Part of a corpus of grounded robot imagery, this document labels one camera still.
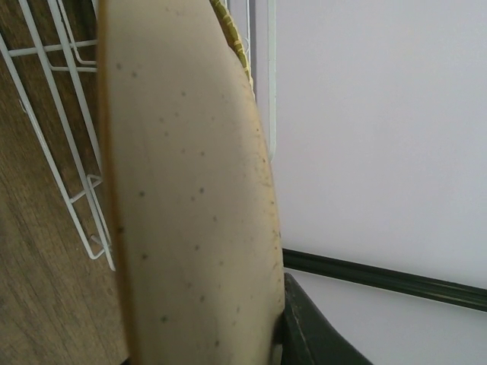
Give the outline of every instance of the wood grain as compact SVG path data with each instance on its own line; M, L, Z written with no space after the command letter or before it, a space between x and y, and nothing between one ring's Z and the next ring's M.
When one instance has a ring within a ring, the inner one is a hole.
M31 2L43 43L57 44L46 2ZM91 2L66 1L76 40L95 37ZM10 49L33 46L17 2L3 2L0 31ZM94 59L94 49L82 56ZM64 65L61 52L49 54ZM14 59L57 166L74 195L81 184L37 56ZM56 74L87 173L98 173L68 73ZM96 119L95 74L81 82ZM0 363L119 364L127 356L113 273L79 239L3 60L0 61ZM85 231L95 233L84 199Z

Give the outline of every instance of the wall molding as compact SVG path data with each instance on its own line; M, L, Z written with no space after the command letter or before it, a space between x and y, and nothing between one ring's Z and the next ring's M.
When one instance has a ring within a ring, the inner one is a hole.
M283 249L284 266L369 287L487 312L487 290L375 266Z

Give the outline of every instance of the white wall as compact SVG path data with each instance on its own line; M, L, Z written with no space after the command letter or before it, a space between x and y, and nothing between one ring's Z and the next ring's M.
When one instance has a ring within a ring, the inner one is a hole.
M285 246L487 288L487 2L277 3ZM296 276L377 365L487 363L486 313Z
M485 365L487 315L291 271L340 334L374 365Z

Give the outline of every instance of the white wire rack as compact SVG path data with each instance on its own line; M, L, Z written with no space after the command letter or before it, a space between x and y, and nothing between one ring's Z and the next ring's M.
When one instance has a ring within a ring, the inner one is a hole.
M81 242L88 253L90 259L98 259L101 256L107 258L109 267L115 270L115 265L113 263L113 257L110 245L110 234L107 229L107 223L105 221L103 211L101 209L97 193L95 188L99 186L103 180L101 176L86 174L83 163L81 162L81 157L78 151L78 147L75 143L73 132L69 126L68 115L66 114L65 107L62 103L61 95L59 89L56 85L53 73L54 72L68 72L72 80L72 84L75 89L76 97L78 98L78 104L80 106L81 115L84 120L84 124L88 131L88 136L91 142L91 148L93 149L95 160L99 171L101 172L101 158L100 158L100 146L98 144L97 136L94 130L93 120L88 109L88 103L84 95L84 90L80 81L81 72L96 72L97 64L94 60L86 60L80 56L79 49L86 46L95 46L97 44L96 40L84 40L76 41L72 32L72 27L66 14L65 6L63 0L45 0L49 6L51 16L53 18L54 25L59 37L59 44L56 45L43 45L39 30L34 22L32 11L27 0L18 0L19 5L22 10L22 14L27 23L27 27L30 31L30 36L32 37L34 47L25 49L8 49L3 36L0 34L0 51L4 57L7 68L11 74L11 78L17 88L20 102L23 111L28 115L30 123L33 130L39 140L40 146L46 157L49 168L53 173L56 185L61 192L64 203L68 209L69 214L73 220L76 230L80 236ZM245 28L245 42L246 51L250 60L250 52L252 49L251 44L251 29L250 29L250 1L246 1L246 28ZM91 0L93 5L94 15L97 16L97 0ZM269 44L269 156L271 159L274 157L275 153L275 0L268 1L268 44ZM54 66L50 63L47 53L62 51L65 57L66 66ZM33 110L25 87L21 81L18 71L15 67L13 58L36 55L39 58L40 64L42 66L43 73L46 77L47 84L51 96L54 100L56 110L59 114L59 120L61 122L66 140L68 142L69 149L71 151L73 161L75 162L76 170L78 172L78 177L81 182L82 190L77 192L73 196L68 193L68 188L65 185L61 173L56 162L53 159L53 154L47 144L46 138L43 134L40 124L37 120L36 114ZM97 229L97 234L88 236L85 233L85 229L81 225L80 217L75 210L74 203L79 199L86 198L90 208L91 215ZM92 249L92 243L94 246L99 246L100 249L95 252Z

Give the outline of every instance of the wooden surface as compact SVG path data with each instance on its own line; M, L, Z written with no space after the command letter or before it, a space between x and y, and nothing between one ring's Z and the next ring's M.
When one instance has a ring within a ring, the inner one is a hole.
M91 2L65 1L77 40L95 38ZM59 41L45 2L30 2L44 44ZM2 2L0 31L10 49L30 47L17 2ZM94 50L82 55L94 59ZM49 54L62 65L61 52ZM34 111L71 195L81 184L37 56L16 58ZM82 82L96 118L94 74ZM56 74L89 173L97 173L68 73ZM0 364L117 365L126 346L113 273L84 251L3 60L0 61ZM88 204L75 205L88 234Z

